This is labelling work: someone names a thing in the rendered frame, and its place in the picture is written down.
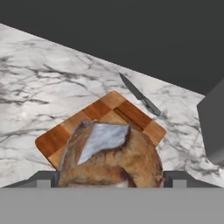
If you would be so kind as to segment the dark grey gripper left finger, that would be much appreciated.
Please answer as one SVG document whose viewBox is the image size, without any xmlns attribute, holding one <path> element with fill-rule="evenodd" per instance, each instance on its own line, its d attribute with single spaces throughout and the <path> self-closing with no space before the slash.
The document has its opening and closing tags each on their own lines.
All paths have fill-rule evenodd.
<svg viewBox="0 0 224 224">
<path fill-rule="evenodd" d="M 59 186 L 60 173 L 58 171 L 38 171 L 30 178 L 7 185 L 6 188 L 54 188 Z"/>
</svg>

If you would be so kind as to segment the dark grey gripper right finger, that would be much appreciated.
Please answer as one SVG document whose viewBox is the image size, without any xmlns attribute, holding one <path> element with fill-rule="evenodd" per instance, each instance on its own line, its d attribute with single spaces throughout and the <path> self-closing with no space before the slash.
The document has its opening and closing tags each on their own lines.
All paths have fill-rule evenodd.
<svg viewBox="0 0 224 224">
<path fill-rule="evenodd" d="M 217 188 L 212 185 L 193 178 L 186 171 L 165 171 L 164 187 L 170 188 Z"/>
</svg>

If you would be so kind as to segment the brown bread loaf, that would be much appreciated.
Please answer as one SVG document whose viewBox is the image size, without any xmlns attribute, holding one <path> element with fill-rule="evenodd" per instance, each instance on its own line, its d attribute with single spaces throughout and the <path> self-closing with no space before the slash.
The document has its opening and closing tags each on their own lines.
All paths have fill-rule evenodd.
<svg viewBox="0 0 224 224">
<path fill-rule="evenodd" d="M 81 121 L 69 137 L 59 167 L 59 186 L 150 188 L 164 182 L 151 140 L 128 124 Z"/>
</svg>

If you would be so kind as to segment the dark grey cabinet door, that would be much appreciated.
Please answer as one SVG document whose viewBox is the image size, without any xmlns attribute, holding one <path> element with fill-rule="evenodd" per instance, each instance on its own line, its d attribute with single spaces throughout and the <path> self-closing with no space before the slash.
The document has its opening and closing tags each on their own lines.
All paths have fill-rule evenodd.
<svg viewBox="0 0 224 224">
<path fill-rule="evenodd" d="M 206 157 L 224 166 L 224 79 L 197 105 Z"/>
</svg>

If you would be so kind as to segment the checkered wooden cutting board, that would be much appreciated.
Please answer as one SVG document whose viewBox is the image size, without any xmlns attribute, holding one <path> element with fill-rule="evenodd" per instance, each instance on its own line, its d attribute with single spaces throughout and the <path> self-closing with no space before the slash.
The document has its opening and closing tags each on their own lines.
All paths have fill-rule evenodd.
<svg viewBox="0 0 224 224">
<path fill-rule="evenodd" d="M 104 95 L 75 115 L 70 116 L 35 140 L 36 147 L 58 170 L 62 153 L 74 128 L 82 120 L 110 123 L 130 123 L 136 130 L 146 134 L 155 147 L 165 137 L 166 131 L 142 110 L 116 91 Z"/>
</svg>

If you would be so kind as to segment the grey kitchen knife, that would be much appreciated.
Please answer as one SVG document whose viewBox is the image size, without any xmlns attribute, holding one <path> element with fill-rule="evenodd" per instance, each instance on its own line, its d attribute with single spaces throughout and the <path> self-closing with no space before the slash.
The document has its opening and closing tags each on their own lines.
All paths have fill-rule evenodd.
<svg viewBox="0 0 224 224">
<path fill-rule="evenodd" d="M 144 102 L 145 106 L 150 109 L 150 111 L 156 115 L 156 116 L 160 116 L 161 115 L 161 111 L 159 110 L 159 108 L 150 100 L 148 99 L 146 96 L 143 95 L 142 92 L 140 92 L 138 90 L 138 88 L 128 79 L 126 78 L 122 73 L 119 73 L 122 82 L 125 84 L 125 86 L 129 89 L 129 91 L 138 99 L 141 100 L 142 102 Z"/>
</svg>

